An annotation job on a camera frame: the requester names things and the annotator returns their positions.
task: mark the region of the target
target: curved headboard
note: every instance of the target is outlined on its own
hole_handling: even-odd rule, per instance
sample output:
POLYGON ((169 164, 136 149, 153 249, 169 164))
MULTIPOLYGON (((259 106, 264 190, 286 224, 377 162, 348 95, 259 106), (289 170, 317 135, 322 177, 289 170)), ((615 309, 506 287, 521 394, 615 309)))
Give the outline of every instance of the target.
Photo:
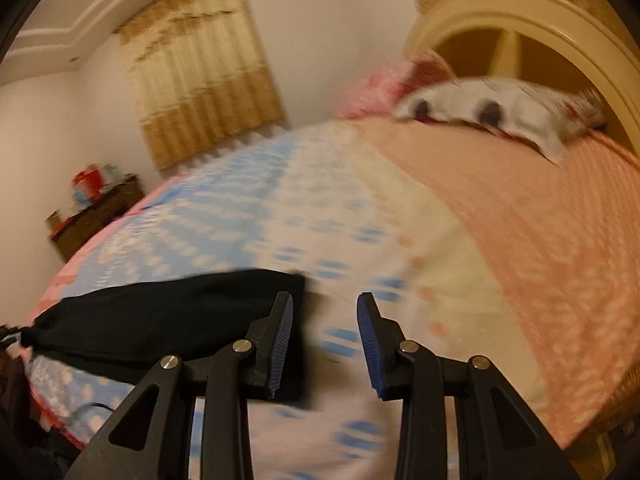
POLYGON ((459 76, 517 77, 565 91, 593 86, 608 104, 607 134, 640 154, 640 62, 607 27, 574 4, 444 0, 418 19, 404 54, 413 57, 430 48, 459 76), (488 40, 482 31, 495 31, 495 39, 488 40), (469 68, 468 60, 483 54, 488 59, 481 74, 477 67, 469 68), (460 73, 457 64, 465 65, 467 73, 460 73))

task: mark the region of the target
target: black spot on pillow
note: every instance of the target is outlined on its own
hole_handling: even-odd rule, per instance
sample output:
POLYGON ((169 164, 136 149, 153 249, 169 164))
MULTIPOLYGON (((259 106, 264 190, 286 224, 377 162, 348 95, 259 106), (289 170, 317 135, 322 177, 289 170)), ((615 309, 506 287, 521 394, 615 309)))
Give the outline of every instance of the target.
POLYGON ((429 106, 429 103, 423 99, 417 105, 415 105, 414 118, 417 121, 428 119, 430 110, 431 107, 429 106))
POLYGON ((502 117, 502 107, 496 101, 488 101, 486 105, 479 110, 478 122, 497 128, 500 126, 502 117))

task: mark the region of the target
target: ceiling molding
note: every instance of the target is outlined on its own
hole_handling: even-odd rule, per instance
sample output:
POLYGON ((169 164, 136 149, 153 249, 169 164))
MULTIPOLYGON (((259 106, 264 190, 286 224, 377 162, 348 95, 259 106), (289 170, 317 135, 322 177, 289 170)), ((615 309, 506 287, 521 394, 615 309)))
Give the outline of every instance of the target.
MULTIPOLYGON (((30 28, 27 21, 6 54, 0 67, 0 84, 17 79, 53 72, 73 70, 78 62, 89 56, 101 42, 132 15, 154 0, 92 0, 78 12, 69 27, 30 28)), ((69 6, 73 0, 43 0, 45 9, 38 6, 34 14, 41 25, 47 13, 53 15, 56 6, 69 6)))

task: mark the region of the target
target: black cloth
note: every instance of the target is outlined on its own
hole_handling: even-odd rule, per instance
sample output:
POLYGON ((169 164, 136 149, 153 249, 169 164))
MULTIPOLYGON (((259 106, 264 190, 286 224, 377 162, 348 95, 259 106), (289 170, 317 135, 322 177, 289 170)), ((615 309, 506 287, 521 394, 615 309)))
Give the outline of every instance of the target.
POLYGON ((278 397, 298 400, 304 382, 304 288, 300 274, 263 269, 104 288, 52 306, 22 330, 20 344, 89 373, 136 384, 165 355, 188 361, 243 338, 286 291, 294 316, 278 397))

